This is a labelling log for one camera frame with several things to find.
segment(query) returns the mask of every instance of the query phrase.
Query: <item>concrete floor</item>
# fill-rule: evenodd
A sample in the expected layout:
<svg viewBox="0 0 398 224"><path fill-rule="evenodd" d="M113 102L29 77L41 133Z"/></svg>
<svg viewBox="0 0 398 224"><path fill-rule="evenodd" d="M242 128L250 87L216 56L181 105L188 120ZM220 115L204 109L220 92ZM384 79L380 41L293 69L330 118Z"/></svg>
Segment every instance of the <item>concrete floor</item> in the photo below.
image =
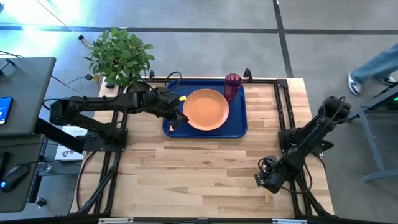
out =
<svg viewBox="0 0 398 224"><path fill-rule="evenodd" d="M4 2L5 8L0 13L2 27L61 25L35 1ZM63 22L77 27L278 28L272 0L41 2ZM279 4L285 29L315 32L394 30L392 33L398 34L396 0L279 0ZM23 31L13 31L3 27L0 30L0 50L25 57L54 56L57 62L53 75L65 81L89 72L88 62L83 59L89 51L76 39L75 33L44 32L40 30L43 27L35 26L24 28ZM99 33L79 34L90 41ZM277 33L141 32L138 36L155 46L152 54L156 61L152 68L158 75L179 70L185 76L215 76L243 73L249 67L255 77L287 76ZM304 78L315 115L322 101L330 95L345 95L347 102L357 108L385 88L370 80L364 87L364 94L355 97L348 91L346 76L351 69L396 43L398 35L286 34L285 38L293 76ZM51 80L46 98L98 95L93 82L82 81L83 91L75 93ZM74 83L73 87L79 88L79 83ZM48 114L42 111L40 117L46 119ZM377 138L382 139L383 136L392 137L380 131ZM344 218L398 223L395 214L398 210L398 178L369 184L362 181L362 176L376 171L376 166L361 124L354 121L338 126L326 139L335 143L324 157L335 213ZM384 157L390 159L389 167L396 168L396 160L391 162L391 158L396 158L397 151L391 147L381 148L385 150ZM38 210L28 205L23 212L1 214L0 220L66 214L75 181L76 176L73 175L44 178L39 195L46 198L47 206Z"/></svg>

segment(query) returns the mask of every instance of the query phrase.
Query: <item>wooden table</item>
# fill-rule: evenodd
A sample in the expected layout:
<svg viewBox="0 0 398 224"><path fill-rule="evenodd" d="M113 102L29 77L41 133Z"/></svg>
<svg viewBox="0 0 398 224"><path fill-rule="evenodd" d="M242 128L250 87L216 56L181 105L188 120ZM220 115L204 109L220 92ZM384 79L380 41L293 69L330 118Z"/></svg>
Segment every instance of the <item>wooden table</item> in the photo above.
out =
<svg viewBox="0 0 398 224"><path fill-rule="evenodd" d="M300 127L312 118L304 80L288 79L288 84L296 126ZM281 156L274 87L244 84L244 89L248 131L239 139L170 138L162 130L162 119L147 113L129 115L129 137L121 157L112 216L293 218L291 194L283 189L269 193L269 203L265 203L266 190L257 187L253 177L260 158ZM114 96L116 89L102 85L99 95ZM112 113L99 111L94 119L110 122ZM103 156L98 152L82 174L81 203L98 185ZM308 156L307 164L314 196L333 213L321 162Z"/></svg>

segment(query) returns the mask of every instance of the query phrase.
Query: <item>smartphone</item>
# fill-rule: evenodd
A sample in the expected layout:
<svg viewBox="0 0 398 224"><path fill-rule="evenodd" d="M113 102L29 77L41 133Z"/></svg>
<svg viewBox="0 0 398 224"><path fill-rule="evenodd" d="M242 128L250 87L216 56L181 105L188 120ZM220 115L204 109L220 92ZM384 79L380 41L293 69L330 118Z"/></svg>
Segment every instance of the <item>smartphone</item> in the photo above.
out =
<svg viewBox="0 0 398 224"><path fill-rule="evenodd" d="M8 114L11 109L12 97L1 97L0 98L0 125L7 122Z"/></svg>

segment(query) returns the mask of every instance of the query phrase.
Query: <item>jeans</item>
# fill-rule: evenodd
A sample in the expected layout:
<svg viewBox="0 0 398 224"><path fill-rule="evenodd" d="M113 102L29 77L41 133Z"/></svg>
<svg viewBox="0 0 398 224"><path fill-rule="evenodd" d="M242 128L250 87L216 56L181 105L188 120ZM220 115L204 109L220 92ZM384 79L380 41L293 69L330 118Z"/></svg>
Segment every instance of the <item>jeans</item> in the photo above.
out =
<svg viewBox="0 0 398 224"><path fill-rule="evenodd" d="M369 77L388 78L396 70L398 70L398 44L351 71L351 77L363 83Z"/></svg>

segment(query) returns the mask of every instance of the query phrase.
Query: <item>green leaves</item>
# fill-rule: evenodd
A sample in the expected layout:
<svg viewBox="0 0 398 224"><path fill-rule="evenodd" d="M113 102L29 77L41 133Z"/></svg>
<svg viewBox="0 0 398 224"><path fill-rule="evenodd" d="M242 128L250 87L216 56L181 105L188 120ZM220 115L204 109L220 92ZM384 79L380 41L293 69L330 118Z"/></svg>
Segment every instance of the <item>green leaves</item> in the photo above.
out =
<svg viewBox="0 0 398 224"><path fill-rule="evenodd" d="M150 60L153 55L145 51L153 49L152 44L144 44L135 34L126 30L112 28L104 31L90 47L91 53L86 60L88 68L94 74L105 76L105 81L119 86L135 85L142 71L150 70Z"/></svg>

